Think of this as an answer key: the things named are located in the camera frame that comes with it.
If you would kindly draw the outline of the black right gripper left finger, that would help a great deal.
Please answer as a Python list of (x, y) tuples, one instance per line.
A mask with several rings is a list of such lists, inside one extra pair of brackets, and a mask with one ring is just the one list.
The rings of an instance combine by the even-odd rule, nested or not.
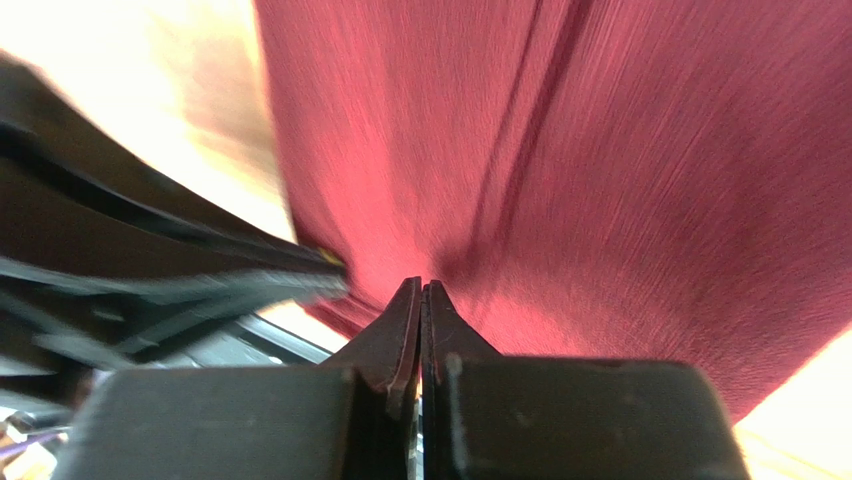
[(314, 366), (136, 369), (102, 383), (58, 479), (412, 479), (419, 278)]

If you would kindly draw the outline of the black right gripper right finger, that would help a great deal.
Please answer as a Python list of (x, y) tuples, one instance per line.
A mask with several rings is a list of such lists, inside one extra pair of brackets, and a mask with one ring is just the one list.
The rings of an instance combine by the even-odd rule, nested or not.
[(745, 479), (726, 410), (680, 362), (506, 356), (431, 282), (421, 307), (428, 479)]

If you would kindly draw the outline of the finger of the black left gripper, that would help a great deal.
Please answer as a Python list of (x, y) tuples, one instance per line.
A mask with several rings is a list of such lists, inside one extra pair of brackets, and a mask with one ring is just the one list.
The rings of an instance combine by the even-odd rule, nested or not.
[(95, 370), (159, 360), (254, 311), (335, 298), (342, 269), (1, 273), (1, 397), (74, 400)]
[(343, 293), (341, 266), (160, 174), (1, 60), (1, 270), (73, 293)]

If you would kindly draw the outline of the dark red cloth napkin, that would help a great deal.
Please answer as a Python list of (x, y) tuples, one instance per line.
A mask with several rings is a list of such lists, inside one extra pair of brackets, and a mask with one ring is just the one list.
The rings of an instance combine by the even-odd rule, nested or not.
[(847, 1), (260, 1), (354, 335), (444, 283), (513, 354), (676, 359), (734, 419), (851, 320)]

